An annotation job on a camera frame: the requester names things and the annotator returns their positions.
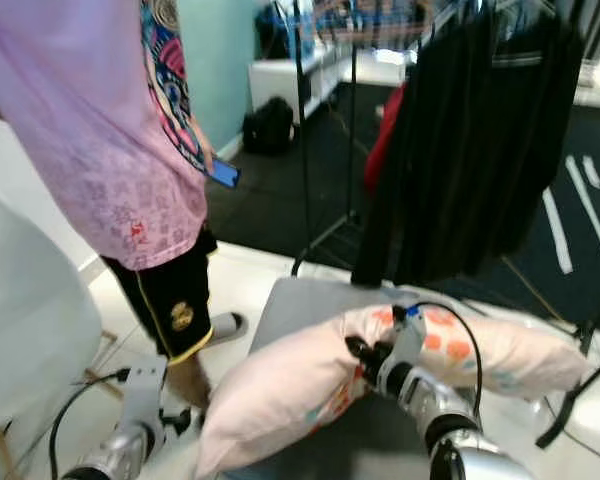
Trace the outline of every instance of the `red garment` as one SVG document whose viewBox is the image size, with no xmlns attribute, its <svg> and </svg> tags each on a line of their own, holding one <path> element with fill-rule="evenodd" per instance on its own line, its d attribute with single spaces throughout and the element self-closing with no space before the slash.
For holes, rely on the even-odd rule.
<svg viewBox="0 0 600 480">
<path fill-rule="evenodd" d="M 405 83 L 391 92 L 391 96 L 384 106 L 384 117 L 382 117 L 382 123 L 380 124 L 380 133 L 373 146 L 373 150 L 371 150 L 369 157 L 367 157 L 367 165 L 364 168 L 364 186 L 369 193 L 373 193 L 376 190 L 406 87 L 407 84 Z"/>
</svg>

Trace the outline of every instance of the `white chair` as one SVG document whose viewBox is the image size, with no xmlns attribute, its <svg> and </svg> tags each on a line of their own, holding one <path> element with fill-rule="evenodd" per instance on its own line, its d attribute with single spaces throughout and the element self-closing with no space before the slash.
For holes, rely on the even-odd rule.
<svg viewBox="0 0 600 480">
<path fill-rule="evenodd" d="M 12 478 L 4 425 L 80 379 L 100 333 L 77 269 L 0 199 L 0 458 Z"/>
</svg>

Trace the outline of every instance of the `pink pillow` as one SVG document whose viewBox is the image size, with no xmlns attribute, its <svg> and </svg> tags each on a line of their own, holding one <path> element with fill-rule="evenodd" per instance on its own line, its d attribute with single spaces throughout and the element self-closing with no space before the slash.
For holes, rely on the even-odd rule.
<svg viewBox="0 0 600 480">
<path fill-rule="evenodd" d="M 588 368 L 573 346 L 552 335 L 488 318 L 467 318 L 480 348 L 484 385 L 537 397 L 570 389 Z M 425 312 L 420 364 L 451 386 L 473 386 L 474 350 L 462 325 Z M 286 336 L 250 355 L 213 392 L 200 438 L 196 478 L 257 462 L 332 422 L 368 390 L 345 338 L 369 345 L 393 326 L 392 307 L 352 310 Z"/>
</svg>

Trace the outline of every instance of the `clothing rack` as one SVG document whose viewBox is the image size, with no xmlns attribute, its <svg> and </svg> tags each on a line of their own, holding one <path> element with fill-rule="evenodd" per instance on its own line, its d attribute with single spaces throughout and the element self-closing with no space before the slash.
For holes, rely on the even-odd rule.
<svg viewBox="0 0 600 480">
<path fill-rule="evenodd" d="M 458 14 L 458 2 L 451 3 L 447 6 L 447 8 L 443 9 L 440 14 L 432 19 L 430 16 L 428 17 L 429 25 L 425 24 L 414 25 L 402 23 L 398 25 L 389 25 L 383 26 L 380 20 L 382 17 L 380 15 L 380 10 L 383 7 L 383 4 L 388 4 L 389 2 L 386 0 L 359 0 L 356 2 L 353 0 L 352 9 L 355 10 L 357 4 L 370 6 L 373 3 L 375 8 L 375 21 L 373 23 L 373 29 L 368 32 L 359 31 L 359 26 L 354 25 L 354 31 L 343 31 L 334 28 L 330 28 L 328 33 L 332 36 L 334 41 L 350 41 L 352 43 L 351 49 L 351 100 L 350 100 L 350 115 L 349 115 L 349 138 L 348 138 L 348 161 L 347 161 L 347 189 L 346 189 L 346 203 L 345 203 L 345 211 L 344 213 L 328 228 L 322 231 L 320 234 L 313 236 L 312 234 L 312 226 L 311 226 L 311 209 L 310 209 L 310 182 L 309 182 L 309 165 L 308 165 L 308 151 L 307 151 L 307 132 L 305 129 L 305 113 L 304 109 L 300 107 L 299 117 L 300 117 L 300 131 L 299 131 L 299 139 L 300 139 L 300 151 L 301 151 L 301 162 L 302 162 L 302 179 L 303 179 L 303 187 L 304 187 L 304 209 L 305 209 L 305 223 L 306 223 L 306 246 L 302 249 L 302 251 L 296 256 L 291 275 L 297 276 L 298 269 L 302 262 L 314 251 L 321 250 L 324 254 L 336 260 L 338 263 L 342 264 L 348 269 L 351 269 L 352 266 L 348 264 L 345 260 L 339 258 L 335 253 L 331 252 L 328 248 L 324 247 L 323 244 L 326 240 L 330 238 L 334 238 L 340 241 L 346 241 L 346 238 L 340 235 L 340 232 L 345 230 L 346 228 L 354 229 L 359 231 L 359 219 L 358 214 L 353 209 L 353 154 L 354 154 L 354 142 L 356 136 L 355 129 L 355 113 L 356 113 L 356 84 L 357 84 L 357 54 L 358 47 L 360 42 L 367 41 L 371 45 L 377 45 L 378 39 L 386 39 L 392 36 L 404 36 L 405 34 L 414 34 L 421 33 L 422 35 L 419 39 L 411 44 L 409 49 L 419 48 L 423 43 L 426 43 L 433 34 L 434 28 L 441 27 L 445 23 L 447 23 L 451 18 L 453 18 L 456 14 Z M 326 12 L 329 8 L 333 8 L 334 6 L 340 5 L 342 2 L 339 0 L 326 0 L 316 7 L 314 11 L 314 27 L 315 27 L 315 19 L 319 17 L 322 13 Z M 569 21 L 572 25 L 578 26 L 580 24 L 580 18 L 582 14 L 584 0 L 575 0 L 572 9 L 570 11 Z M 301 15 L 300 8 L 298 4 L 298 0 L 293 1 L 293 13 L 294 13 L 294 35 L 295 35 L 295 61 L 296 61 L 296 76 L 298 85 L 304 84 L 305 73 L 303 72 L 302 67 L 302 58 L 301 58 L 301 37 L 302 37 L 302 25 L 301 25 Z M 301 89 L 298 88 L 298 104 L 303 105 L 303 98 Z M 537 295 L 537 291 L 533 288 L 530 282 L 526 279 L 523 279 L 525 283 L 525 288 L 527 288 L 532 294 Z M 581 325 L 573 332 L 573 338 L 577 339 L 580 342 L 580 350 L 584 355 L 587 355 L 591 346 L 591 342 L 593 339 L 593 335 L 595 330 L 600 325 L 600 312 L 589 319 L 584 325 Z M 536 445 L 541 448 L 546 448 L 549 446 L 557 437 L 564 431 L 564 428 L 569 420 L 571 412 L 573 410 L 573 406 L 575 401 L 578 399 L 580 395 L 582 395 L 591 384 L 600 377 L 600 367 L 594 371 L 586 380 L 584 380 L 581 384 L 576 386 L 573 390 L 567 392 L 565 395 L 565 399 L 560 407 L 558 414 L 556 415 L 553 423 L 547 429 L 547 431 L 542 434 L 536 441 Z"/>
</svg>

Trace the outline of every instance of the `teal wall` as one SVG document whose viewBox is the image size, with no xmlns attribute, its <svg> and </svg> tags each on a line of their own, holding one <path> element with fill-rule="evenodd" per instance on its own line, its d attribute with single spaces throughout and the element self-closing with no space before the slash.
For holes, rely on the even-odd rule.
<svg viewBox="0 0 600 480">
<path fill-rule="evenodd" d="M 258 0 L 178 0 L 193 112 L 216 149 L 238 134 L 251 107 L 257 9 Z"/>
</svg>

